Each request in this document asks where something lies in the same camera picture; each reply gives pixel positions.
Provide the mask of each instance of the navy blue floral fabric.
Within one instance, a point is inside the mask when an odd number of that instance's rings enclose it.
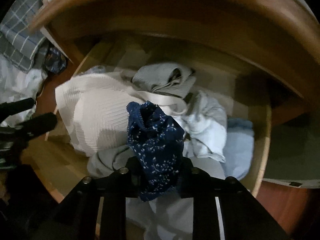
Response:
[[[139,159],[149,185],[140,193],[150,201],[175,187],[182,162],[184,130],[159,106],[130,102],[127,145]]]

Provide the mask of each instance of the clothing pile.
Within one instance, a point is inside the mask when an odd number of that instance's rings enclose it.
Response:
[[[145,239],[191,239],[193,200],[180,199],[175,188],[182,156],[210,176],[242,179],[252,159],[252,123],[228,118],[217,99],[193,90],[196,73],[186,66],[110,68],[95,66],[56,88],[71,144],[89,157],[96,178],[136,156],[148,186],[127,199],[127,218],[146,229]]]
[[[45,68],[51,70],[54,64],[55,70],[66,66],[65,58],[61,60],[60,56],[58,63],[57,59],[48,61],[52,58],[52,45],[40,31],[28,31],[30,21],[41,6],[41,0],[15,0],[0,23],[0,103],[36,99],[47,78]],[[36,106],[10,116],[1,126],[23,122],[31,117],[35,109]]]

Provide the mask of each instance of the plaid fabric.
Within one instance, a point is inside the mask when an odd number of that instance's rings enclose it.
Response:
[[[28,23],[41,6],[41,0],[15,0],[0,23],[0,53],[24,72],[40,67],[47,53],[44,35],[28,31]]]

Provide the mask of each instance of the crumpled clothing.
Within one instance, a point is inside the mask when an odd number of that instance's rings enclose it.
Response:
[[[175,120],[190,135],[191,156],[225,162],[227,114],[215,98],[199,90],[193,95],[187,113]]]
[[[26,98],[36,99],[47,74],[42,69],[32,68],[24,73],[13,67],[12,63],[0,54],[0,104],[17,102]],[[36,111],[33,108],[14,114],[6,118],[1,126],[14,127],[16,124],[28,120]]]
[[[44,60],[44,67],[54,74],[59,74],[67,67],[67,58],[54,45],[50,44]]]
[[[135,156],[133,151],[127,145],[105,149],[89,158],[87,170],[92,177],[106,177],[114,171],[125,167],[128,159],[133,156]]]
[[[56,88],[56,102],[72,145],[87,156],[125,145],[131,101],[151,101],[169,115],[185,113],[181,98],[137,91],[122,72],[75,76]]]
[[[140,68],[132,83],[142,90],[185,98],[196,82],[192,70],[174,62],[146,65]]]
[[[127,145],[140,161],[148,186],[140,193],[150,201],[175,187],[182,163],[183,129],[159,106],[130,102]]]
[[[196,153],[193,152],[193,145],[191,141],[184,142],[183,157],[187,157],[192,161],[194,167],[201,168],[207,172],[211,177],[216,178],[216,174],[224,174],[222,163],[212,158],[198,158]]]
[[[15,0],[0,23],[0,53],[25,73],[42,66],[48,49],[40,30],[28,30],[41,6],[41,0]]]
[[[229,118],[227,142],[223,149],[226,162],[222,163],[225,176],[243,179],[249,172],[253,149],[254,131],[252,122],[241,118]]]

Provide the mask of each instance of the metal bolt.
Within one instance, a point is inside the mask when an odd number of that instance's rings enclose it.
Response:
[[[236,184],[237,182],[237,179],[232,176],[227,177],[226,180],[229,181],[230,184]]]
[[[84,177],[84,178],[82,179],[82,182],[83,182],[84,184],[88,184],[88,183],[90,183],[91,180],[92,180],[91,177],[86,176],[86,177]]]
[[[121,173],[121,174],[126,174],[126,173],[128,173],[128,168],[126,168],[126,167],[123,167],[123,168],[121,168],[120,170],[119,170],[119,172]]]
[[[200,170],[197,167],[191,169],[192,174],[199,174]]]

